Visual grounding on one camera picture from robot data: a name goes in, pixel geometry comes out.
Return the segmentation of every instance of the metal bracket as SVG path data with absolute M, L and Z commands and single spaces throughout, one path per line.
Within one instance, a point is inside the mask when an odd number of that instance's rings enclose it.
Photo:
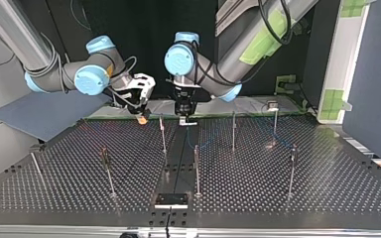
M 344 111 L 351 111 L 352 105 L 346 101 L 342 101 L 342 108 L 341 109 Z
M 156 209 L 188 209 L 189 197 L 186 193 L 160 193 L 157 196 Z
M 128 84 L 126 89 L 137 88 L 141 89 L 140 100 L 146 103 L 153 92 L 153 88 L 156 85 L 154 77 L 149 76 L 145 73 L 134 74 L 134 79 Z
M 179 117 L 180 126 L 196 126 L 197 122 L 190 122 L 186 116 Z

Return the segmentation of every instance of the green tape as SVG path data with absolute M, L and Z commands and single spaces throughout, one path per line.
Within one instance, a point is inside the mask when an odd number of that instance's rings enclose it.
M 343 0 L 341 9 L 341 18 L 361 17 L 363 14 L 365 0 Z
M 324 92 L 323 103 L 320 111 L 320 120 L 337 120 L 342 109 L 343 90 L 327 89 Z
M 282 37 L 287 30 L 286 17 L 280 11 L 274 11 L 268 18 L 274 32 Z M 271 56 L 281 46 L 266 27 L 256 35 L 249 47 L 240 57 L 240 61 L 254 65 L 264 56 Z

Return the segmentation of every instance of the metal plate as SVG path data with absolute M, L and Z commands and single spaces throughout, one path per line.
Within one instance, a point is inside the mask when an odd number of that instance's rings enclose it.
M 172 140 L 176 125 L 165 122 L 167 142 Z M 110 196 L 108 176 L 99 156 L 103 146 L 111 157 L 116 198 Z M 17 172 L 10 171 L 0 184 L 0 214 L 87 214 L 91 220 L 93 215 L 109 215 L 115 217 L 110 223 L 116 225 L 125 224 L 117 221 L 119 217 L 135 220 L 132 217 L 136 216 L 139 222 L 134 225 L 148 225 L 153 192 L 165 164 L 158 120 L 145 126 L 136 121 L 88 121 L 37 158 L 44 172 L 42 178 L 30 162 Z
M 189 194 L 194 174 L 188 170 L 174 188 L 190 196 L 188 210 L 154 210 L 166 162 L 158 121 L 91 121 L 39 156 L 44 183 L 31 162 L 0 182 L 0 224 L 148 227 L 175 221 L 175 227 L 193 228 L 381 230 L 381 170 L 331 129 L 309 116 L 280 117 L 273 145 L 272 118 L 236 122 L 232 153 L 232 119 L 199 120 L 202 196 Z M 185 136 L 174 136 L 177 125 L 165 121 L 170 146 Z M 185 137 L 191 141 L 169 150 L 181 151 L 187 165 L 195 140 Z M 300 151 L 291 196 L 284 141 Z M 98 157 L 102 146 L 113 157 L 114 200 Z
M 194 200 L 195 225 L 381 227 L 378 167 L 313 118 L 281 117 L 274 146 L 272 118 L 238 118 L 235 153 L 231 119 L 199 123 L 202 197 Z M 285 144 L 300 151 L 291 195 Z

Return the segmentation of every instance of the wire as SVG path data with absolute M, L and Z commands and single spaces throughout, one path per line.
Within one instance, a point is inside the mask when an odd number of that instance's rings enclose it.
M 85 26 L 83 23 L 81 23 L 75 16 L 75 13 L 73 12 L 73 0 L 70 0 L 70 12 L 72 13 L 73 18 L 76 20 L 78 24 L 80 24 L 83 28 L 85 28 L 88 31 L 91 31 L 91 28 Z
M 290 41 L 292 40 L 292 18 L 290 16 L 290 10 L 289 7 L 286 4 L 286 0 L 281 0 L 281 5 L 283 6 L 284 14 L 286 15 L 287 19 L 287 30 L 285 35 L 283 36 L 283 39 L 281 39 L 277 33 L 274 31 L 274 29 L 271 27 L 271 24 L 267 17 L 265 16 L 264 6 L 262 5 L 262 1 L 258 0 L 259 4 L 259 12 L 261 13 L 262 20 L 264 20 L 265 26 L 267 27 L 270 34 L 273 36 L 273 38 L 280 43 L 281 45 L 288 45 Z
M 261 114 L 262 114 L 262 117 L 263 117 L 263 118 L 265 118 L 264 108 L 265 108 L 266 106 L 267 106 L 267 104 L 264 104 L 264 105 L 261 107 Z M 271 128 L 271 134 L 272 134 L 272 136 L 273 136 L 278 142 L 280 142 L 280 144 L 283 145 L 284 147 L 286 147 L 286 148 L 288 148 L 288 149 L 290 149 L 290 150 L 294 148 L 293 145 L 292 145 L 291 143 L 289 143 L 289 142 L 287 142 L 286 140 L 280 138 L 280 137 L 278 136 L 278 134 L 274 132 L 274 128 Z
M 6 60 L 4 62 L 0 62 L 0 65 L 3 65 L 3 64 L 6 64 L 6 63 L 10 62 L 14 57 L 15 57 L 15 54 L 12 54 L 11 57 L 8 60 Z
M 126 64 L 129 60 L 134 60 L 134 62 L 132 63 L 132 65 L 131 65 L 130 67 L 126 67 L 126 68 L 127 68 L 127 69 L 126 69 L 126 72 L 127 72 L 128 74 L 129 74 L 129 73 L 131 72 L 131 70 L 135 67 L 135 65 L 136 65 L 136 63 L 137 63 L 137 61 L 138 61 L 138 59 L 137 59 L 135 56 L 132 56 L 132 57 L 126 59 L 126 60 L 124 61 L 124 63 Z M 115 77 L 119 76 L 119 75 L 122 74 L 123 72 L 125 72 L 125 71 L 121 71 L 121 72 L 119 72 L 119 73 L 116 73 L 115 75 L 112 76 L 112 78 L 115 78 Z M 109 85 L 113 85 L 113 83 L 119 81 L 120 79 L 122 79 L 121 76 L 119 76 L 119 77 L 116 78 L 116 79 L 113 79 L 112 81 L 110 81 L 110 84 L 109 84 Z
M 304 97 L 305 100 L 308 102 L 308 104 L 311 106 L 311 109 L 314 111 L 314 113 L 315 113 L 316 115 L 318 115 L 317 110 L 314 109 L 314 105 L 309 101 L 308 97 L 306 96 L 305 91 L 304 91 L 303 88 L 302 88 L 302 84 L 301 84 L 301 83 L 298 83 L 298 85 L 299 85 L 300 92 L 302 93 L 303 97 Z
M 128 104 L 131 107 L 138 108 L 141 106 L 141 104 L 133 104 L 130 101 L 123 98 L 119 93 L 117 93 L 113 88 L 107 87 L 113 94 L 115 94 L 117 97 L 119 97 L 122 101 L 124 101 L 126 104 Z
M 209 145 L 209 144 L 212 142 L 212 140 L 217 136 L 216 134 L 217 134 L 217 133 L 215 133 L 215 135 L 214 135 L 213 137 L 211 137 L 208 141 L 206 141 L 203 145 L 199 146 L 199 148 L 200 148 L 200 149 L 203 149 L 203 148 L 205 148 L 207 145 Z M 194 146 L 191 145 L 190 129 L 189 129 L 189 128 L 187 128 L 187 141 L 188 141 L 188 145 L 189 145 L 192 149 L 194 149 Z
M 130 58 L 128 58 L 128 59 L 126 59 L 126 60 L 124 61 L 125 64 L 126 64 L 129 60 L 134 60 L 134 62 L 132 63 L 132 65 L 131 65 L 130 67 L 128 67 L 128 69 L 126 70 L 127 72 L 130 72 L 132 69 L 134 69 L 134 67 L 135 67 L 135 65 L 137 64 L 137 61 L 138 61 L 137 57 L 132 56 L 132 57 L 130 57 Z

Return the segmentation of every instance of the metal rod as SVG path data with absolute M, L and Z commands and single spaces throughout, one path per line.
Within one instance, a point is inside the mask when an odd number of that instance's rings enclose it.
M 17 0 L 0 0 L 0 36 L 29 70 L 49 65 L 52 50 Z
M 196 170 L 196 197 L 201 196 L 199 188 L 199 146 L 194 146 L 193 150 L 194 166 Z
M 299 160 L 299 149 L 297 145 L 293 145 L 292 153 L 291 153 L 291 160 L 292 160 L 292 174 L 290 175 L 290 185 L 289 185 L 289 200 L 292 198 L 292 189 L 293 189 L 293 180 L 295 175 L 295 167 Z
M 292 198 L 293 180 L 295 175 L 295 162 L 292 161 L 292 174 L 290 175 L 290 185 L 289 185 L 289 199 Z
M 236 136 L 235 136 L 235 134 L 236 134 L 236 113 L 233 111 L 233 147 L 232 147 L 232 150 L 233 150 L 233 152 L 234 152 L 234 150 L 235 150 L 235 140 L 236 140 Z
M 274 135 L 277 135 L 278 110 L 275 111 L 274 117 Z
M 36 166 L 36 170 L 37 172 L 42 175 L 42 170 L 40 170 L 40 167 L 39 167 L 39 163 L 37 162 L 37 159 L 36 159 L 36 155 L 34 154 L 34 152 L 30 153 L 30 155 L 32 156 L 33 158 L 33 162 L 34 162 L 34 165 Z
M 165 137 L 165 128 L 164 128 L 164 124 L 163 124 L 163 117 L 160 116 L 160 130 L 162 131 L 162 138 L 163 138 L 163 152 L 164 154 L 167 153 L 167 149 L 166 149 L 166 137 Z
M 113 179 L 112 179 L 110 170 L 107 170 L 107 175 L 109 176 L 109 181 L 110 181 L 110 187 L 111 187 L 111 190 L 112 190 L 112 195 L 116 196 L 116 191 L 114 190 Z

